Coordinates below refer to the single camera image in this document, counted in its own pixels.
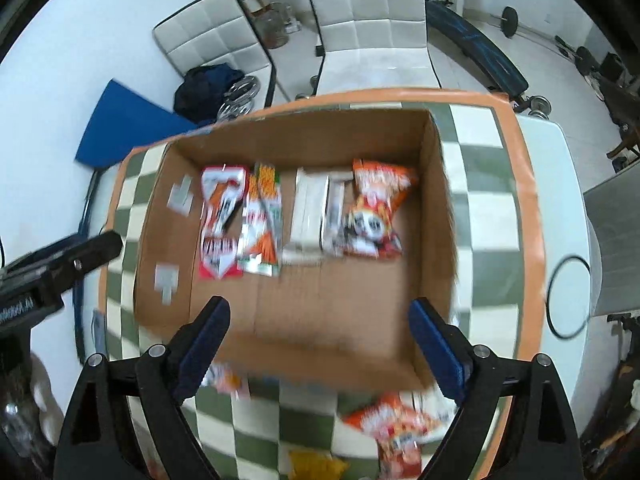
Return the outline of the orange panda snack bag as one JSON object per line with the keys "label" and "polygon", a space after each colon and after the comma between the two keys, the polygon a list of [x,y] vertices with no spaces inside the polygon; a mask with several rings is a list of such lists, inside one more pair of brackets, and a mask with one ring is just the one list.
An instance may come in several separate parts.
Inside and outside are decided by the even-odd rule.
{"label": "orange panda snack bag", "polygon": [[413,479],[423,470],[421,446],[449,419],[427,413],[399,393],[386,393],[344,415],[342,422],[375,440],[381,479]]}

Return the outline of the orange lollipop in wrapper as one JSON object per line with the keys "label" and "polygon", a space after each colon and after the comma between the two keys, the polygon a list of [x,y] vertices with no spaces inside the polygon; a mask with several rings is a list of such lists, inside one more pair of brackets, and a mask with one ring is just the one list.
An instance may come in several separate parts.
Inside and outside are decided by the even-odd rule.
{"label": "orange lollipop in wrapper", "polygon": [[232,398],[248,398],[250,387],[244,376],[236,374],[228,363],[213,362],[209,365],[201,382],[202,387],[214,388],[220,394]]}

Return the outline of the green white checkered mat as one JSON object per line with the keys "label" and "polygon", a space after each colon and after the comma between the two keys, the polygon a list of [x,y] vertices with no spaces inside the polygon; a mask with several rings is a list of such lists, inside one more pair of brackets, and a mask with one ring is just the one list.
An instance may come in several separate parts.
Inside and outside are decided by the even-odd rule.
{"label": "green white checkered mat", "polygon": [[[357,159],[418,176],[394,219],[400,257],[329,258],[276,278],[198,275],[204,168],[272,165],[292,214],[297,170],[344,170]],[[230,304],[217,358],[247,376],[254,394],[204,388],[183,409],[224,478],[281,479],[293,448],[347,460],[348,478],[376,474],[375,442],[341,417],[372,393],[433,385],[409,332],[413,299],[441,314],[478,312],[503,356],[529,358],[539,347],[536,184],[518,118],[494,94],[329,94],[135,148],[118,168],[107,224],[125,242],[100,279],[112,358],[170,339],[213,296]]]}

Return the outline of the blue foam mat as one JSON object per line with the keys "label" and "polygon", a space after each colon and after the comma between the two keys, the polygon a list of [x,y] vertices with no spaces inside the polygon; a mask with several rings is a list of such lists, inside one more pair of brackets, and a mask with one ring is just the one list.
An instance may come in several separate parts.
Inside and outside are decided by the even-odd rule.
{"label": "blue foam mat", "polygon": [[93,169],[105,169],[124,160],[134,148],[194,128],[193,122],[112,79],[96,103],[75,160]]}

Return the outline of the yellow snack packet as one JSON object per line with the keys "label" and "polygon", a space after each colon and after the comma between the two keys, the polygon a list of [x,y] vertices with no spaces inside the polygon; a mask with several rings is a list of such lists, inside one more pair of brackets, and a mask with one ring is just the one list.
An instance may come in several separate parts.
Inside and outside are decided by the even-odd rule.
{"label": "yellow snack packet", "polygon": [[312,451],[290,451],[290,480],[341,480],[349,467],[339,458]]}

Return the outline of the large red white snack bag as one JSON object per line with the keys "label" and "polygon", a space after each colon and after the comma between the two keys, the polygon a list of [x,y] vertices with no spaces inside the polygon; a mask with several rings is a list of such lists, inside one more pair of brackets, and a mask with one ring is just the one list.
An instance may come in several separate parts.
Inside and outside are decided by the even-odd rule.
{"label": "large red white snack bag", "polygon": [[201,175],[203,213],[198,243],[198,275],[209,280],[241,276],[238,240],[228,227],[243,203],[248,170],[244,166],[208,166]]}

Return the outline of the orange green snack bag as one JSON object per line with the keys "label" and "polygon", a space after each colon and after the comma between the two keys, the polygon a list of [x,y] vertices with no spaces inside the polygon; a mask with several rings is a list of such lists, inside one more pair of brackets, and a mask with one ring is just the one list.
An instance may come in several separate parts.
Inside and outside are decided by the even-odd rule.
{"label": "orange green snack bag", "polygon": [[258,162],[248,176],[238,241],[238,265],[246,273],[280,275],[282,193],[275,166]]}

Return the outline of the dark blue clothing pile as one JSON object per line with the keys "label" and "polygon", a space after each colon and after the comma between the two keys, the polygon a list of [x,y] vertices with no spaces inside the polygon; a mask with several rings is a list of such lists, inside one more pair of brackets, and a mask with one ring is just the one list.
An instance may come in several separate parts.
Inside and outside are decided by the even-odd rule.
{"label": "dark blue clothing pile", "polygon": [[174,112],[194,124],[214,122],[224,95],[244,76],[227,63],[191,68],[174,94]]}

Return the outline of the orange panda bag in box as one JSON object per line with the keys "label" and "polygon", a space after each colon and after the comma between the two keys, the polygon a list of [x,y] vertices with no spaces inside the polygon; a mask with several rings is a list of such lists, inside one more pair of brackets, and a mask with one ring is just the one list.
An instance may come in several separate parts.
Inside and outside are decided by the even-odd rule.
{"label": "orange panda bag in box", "polygon": [[344,214],[336,248],[343,255],[396,259],[402,254],[394,215],[419,182],[408,167],[355,159],[355,198]]}

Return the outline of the silver chest expander springs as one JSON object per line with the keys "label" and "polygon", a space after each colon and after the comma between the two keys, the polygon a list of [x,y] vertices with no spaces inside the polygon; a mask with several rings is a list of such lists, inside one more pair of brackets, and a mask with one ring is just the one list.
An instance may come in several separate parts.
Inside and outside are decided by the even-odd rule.
{"label": "silver chest expander springs", "polygon": [[230,122],[230,120],[250,114],[260,88],[262,88],[262,84],[255,76],[245,76],[232,84],[224,94],[224,99],[217,113],[217,122]]}

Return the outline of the white boxed snack pack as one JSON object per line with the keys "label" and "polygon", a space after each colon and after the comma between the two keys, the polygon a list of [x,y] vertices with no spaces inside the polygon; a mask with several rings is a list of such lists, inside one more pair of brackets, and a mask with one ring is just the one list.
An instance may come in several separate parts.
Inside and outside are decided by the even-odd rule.
{"label": "white boxed snack pack", "polygon": [[290,236],[282,252],[286,266],[315,266],[344,255],[345,193],[352,180],[352,171],[297,170]]}

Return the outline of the cardboard box with blue print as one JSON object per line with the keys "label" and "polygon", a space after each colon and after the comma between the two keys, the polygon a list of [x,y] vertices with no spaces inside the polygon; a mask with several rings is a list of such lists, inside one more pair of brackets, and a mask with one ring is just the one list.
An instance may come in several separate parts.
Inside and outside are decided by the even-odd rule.
{"label": "cardboard box with blue print", "polygon": [[160,148],[139,242],[134,319],[163,338],[228,301],[218,356],[339,389],[422,389],[411,327],[447,313],[454,233],[427,108],[296,110]]}

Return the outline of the left white padded chair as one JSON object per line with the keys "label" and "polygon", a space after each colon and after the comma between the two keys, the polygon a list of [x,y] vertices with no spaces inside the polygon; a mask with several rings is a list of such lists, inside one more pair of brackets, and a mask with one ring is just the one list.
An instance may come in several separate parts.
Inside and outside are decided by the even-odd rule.
{"label": "left white padded chair", "polygon": [[259,80],[258,108],[272,104],[277,67],[242,0],[194,0],[157,24],[152,35],[180,76],[195,67],[226,63]]}

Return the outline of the white padded chair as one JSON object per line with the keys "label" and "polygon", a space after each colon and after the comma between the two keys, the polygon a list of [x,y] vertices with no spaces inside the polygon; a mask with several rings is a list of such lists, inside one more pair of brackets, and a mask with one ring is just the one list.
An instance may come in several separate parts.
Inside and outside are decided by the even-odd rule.
{"label": "white padded chair", "polygon": [[438,88],[426,0],[310,0],[323,48],[316,92]]}
{"label": "white padded chair", "polygon": [[180,76],[195,67],[226,63],[259,80],[258,108],[272,104],[277,67],[242,0],[194,0],[157,24],[152,35]]}

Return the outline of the black weight bench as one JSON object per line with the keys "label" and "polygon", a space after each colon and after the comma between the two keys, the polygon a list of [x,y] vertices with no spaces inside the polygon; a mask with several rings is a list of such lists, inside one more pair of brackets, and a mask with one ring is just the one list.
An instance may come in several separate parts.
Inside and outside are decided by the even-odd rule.
{"label": "black weight bench", "polygon": [[525,102],[527,80],[485,34],[441,2],[427,0],[425,7],[427,24],[452,41],[512,102]]}

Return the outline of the right white padded chair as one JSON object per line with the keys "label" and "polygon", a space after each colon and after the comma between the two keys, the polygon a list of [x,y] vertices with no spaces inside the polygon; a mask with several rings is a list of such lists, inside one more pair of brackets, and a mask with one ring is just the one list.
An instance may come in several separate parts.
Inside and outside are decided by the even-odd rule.
{"label": "right white padded chair", "polygon": [[310,0],[323,48],[316,92],[438,88],[426,0]]}

